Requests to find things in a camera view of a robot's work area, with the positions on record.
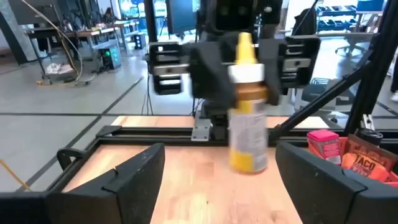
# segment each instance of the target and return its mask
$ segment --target black plastic mount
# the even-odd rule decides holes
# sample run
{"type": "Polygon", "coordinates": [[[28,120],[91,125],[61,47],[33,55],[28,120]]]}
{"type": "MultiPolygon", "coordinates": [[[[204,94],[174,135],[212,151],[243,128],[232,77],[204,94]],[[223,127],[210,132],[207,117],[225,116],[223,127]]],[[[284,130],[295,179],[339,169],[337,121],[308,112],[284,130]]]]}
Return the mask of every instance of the black plastic mount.
{"type": "Polygon", "coordinates": [[[62,148],[57,152],[57,159],[62,170],[65,170],[71,163],[71,158],[81,159],[85,155],[85,152],[72,149],[72,148],[62,148]]]}

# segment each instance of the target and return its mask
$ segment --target bottle label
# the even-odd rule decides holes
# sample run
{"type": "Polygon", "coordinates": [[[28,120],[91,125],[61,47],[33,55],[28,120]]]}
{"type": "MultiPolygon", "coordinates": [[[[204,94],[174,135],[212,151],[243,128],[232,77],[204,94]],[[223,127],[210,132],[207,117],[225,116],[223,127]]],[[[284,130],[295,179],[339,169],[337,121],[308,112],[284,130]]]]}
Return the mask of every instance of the bottle label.
{"type": "Polygon", "coordinates": [[[243,172],[258,172],[268,166],[266,104],[264,100],[239,101],[229,111],[229,162],[243,172]]]}

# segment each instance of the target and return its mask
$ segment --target metal bracket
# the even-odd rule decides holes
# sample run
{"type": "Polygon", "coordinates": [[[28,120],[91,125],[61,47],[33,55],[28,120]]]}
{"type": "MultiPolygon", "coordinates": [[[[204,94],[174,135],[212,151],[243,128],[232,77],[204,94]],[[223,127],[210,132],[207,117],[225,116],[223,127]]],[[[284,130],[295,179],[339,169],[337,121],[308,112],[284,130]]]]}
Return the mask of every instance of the metal bracket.
{"type": "Polygon", "coordinates": [[[100,131],[95,135],[96,137],[105,137],[107,135],[112,135],[115,131],[119,131],[122,126],[106,125],[101,128],[100,131]]]}
{"type": "Polygon", "coordinates": [[[81,159],[86,152],[72,149],[72,148],[62,148],[57,152],[57,159],[60,163],[62,170],[65,170],[71,163],[71,157],[75,159],[81,159]]]}
{"type": "Polygon", "coordinates": [[[362,116],[361,127],[375,131],[374,122],[371,114],[364,114],[362,116]]]}
{"type": "Polygon", "coordinates": [[[210,119],[201,118],[201,111],[198,110],[195,115],[195,124],[192,129],[192,141],[209,141],[211,131],[210,119]]]}

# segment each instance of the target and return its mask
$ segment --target computer tower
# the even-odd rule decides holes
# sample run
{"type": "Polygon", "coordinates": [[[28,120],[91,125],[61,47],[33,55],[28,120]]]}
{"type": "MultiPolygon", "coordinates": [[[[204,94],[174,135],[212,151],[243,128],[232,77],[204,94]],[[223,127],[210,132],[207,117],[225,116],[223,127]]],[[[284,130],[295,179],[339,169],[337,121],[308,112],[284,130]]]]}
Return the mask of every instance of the computer tower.
{"type": "Polygon", "coordinates": [[[108,69],[116,69],[122,65],[121,54],[118,46],[99,50],[103,66],[108,69]]]}
{"type": "Polygon", "coordinates": [[[134,43],[136,44],[134,49],[140,50],[140,49],[143,49],[147,45],[145,36],[146,35],[143,32],[140,32],[140,33],[132,36],[132,41],[134,41],[134,43]]]}

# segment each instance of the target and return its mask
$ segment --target black metal post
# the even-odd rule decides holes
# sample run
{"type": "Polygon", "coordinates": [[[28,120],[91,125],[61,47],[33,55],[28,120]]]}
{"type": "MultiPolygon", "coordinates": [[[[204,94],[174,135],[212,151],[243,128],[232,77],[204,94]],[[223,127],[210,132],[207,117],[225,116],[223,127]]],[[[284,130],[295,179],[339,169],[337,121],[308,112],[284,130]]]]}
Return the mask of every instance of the black metal post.
{"type": "Polygon", "coordinates": [[[155,6],[153,0],[144,0],[144,9],[149,42],[157,42],[155,6]]]}
{"type": "Polygon", "coordinates": [[[367,63],[366,65],[364,65],[364,67],[355,71],[351,75],[343,77],[342,80],[340,80],[338,83],[336,83],[336,85],[332,86],[329,90],[324,92],[324,94],[318,96],[307,106],[303,107],[301,110],[293,114],[287,121],[275,127],[275,129],[269,134],[269,141],[274,142],[281,136],[286,135],[290,130],[296,127],[296,125],[300,124],[307,117],[317,112],[320,108],[325,106],[329,101],[342,94],[350,86],[360,81],[360,79],[362,79],[362,77],[364,77],[364,75],[367,74],[369,69],[370,69],[370,63],[367,63]]]}
{"type": "Polygon", "coordinates": [[[368,74],[362,79],[347,120],[345,133],[354,133],[359,127],[363,114],[372,114],[374,105],[381,91],[388,68],[398,46],[398,1],[390,0],[382,17],[376,37],[373,53],[370,56],[372,64],[368,74]]]}

